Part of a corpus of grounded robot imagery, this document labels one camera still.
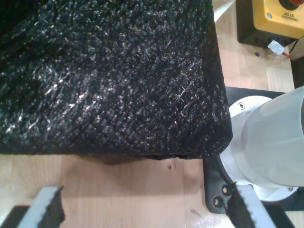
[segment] black cushion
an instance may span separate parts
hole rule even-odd
[[[211,0],[1,12],[0,153],[203,158],[229,144]]]

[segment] black textured fabric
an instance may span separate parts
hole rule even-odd
[[[29,2],[1,1],[0,153],[203,158],[229,144],[211,0]]]

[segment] wooden table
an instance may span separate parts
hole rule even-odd
[[[288,58],[238,43],[234,0],[214,0],[214,10],[226,85],[291,91]],[[31,204],[40,188],[50,185],[65,186],[61,228],[233,227],[226,215],[206,209],[202,160],[108,166],[59,155],[0,156],[0,224],[14,205]],[[303,212],[288,216],[304,227]]]

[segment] black base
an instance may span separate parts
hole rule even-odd
[[[17,228],[29,206],[14,206],[0,228]]]
[[[294,88],[304,86],[304,57],[291,61],[291,69],[293,71]]]
[[[227,98],[229,105],[232,105],[239,99],[247,96],[259,95],[266,96],[269,98],[276,98],[284,93],[263,91],[263,90],[253,90],[253,89],[243,89],[243,88],[233,88],[226,87]],[[225,214],[225,209],[221,205],[227,204],[227,200],[230,198],[230,183],[224,177],[218,163],[218,158],[205,158],[203,160],[204,164],[204,182],[205,182],[205,200],[208,210],[212,213]],[[278,205],[282,207],[284,211],[302,211],[304,210],[304,188],[299,188],[290,197],[277,202],[263,202],[265,208],[272,207],[273,205]]]

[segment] emergency stop button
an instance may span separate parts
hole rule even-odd
[[[295,10],[304,3],[304,0],[279,0],[281,5],[287,10]]]

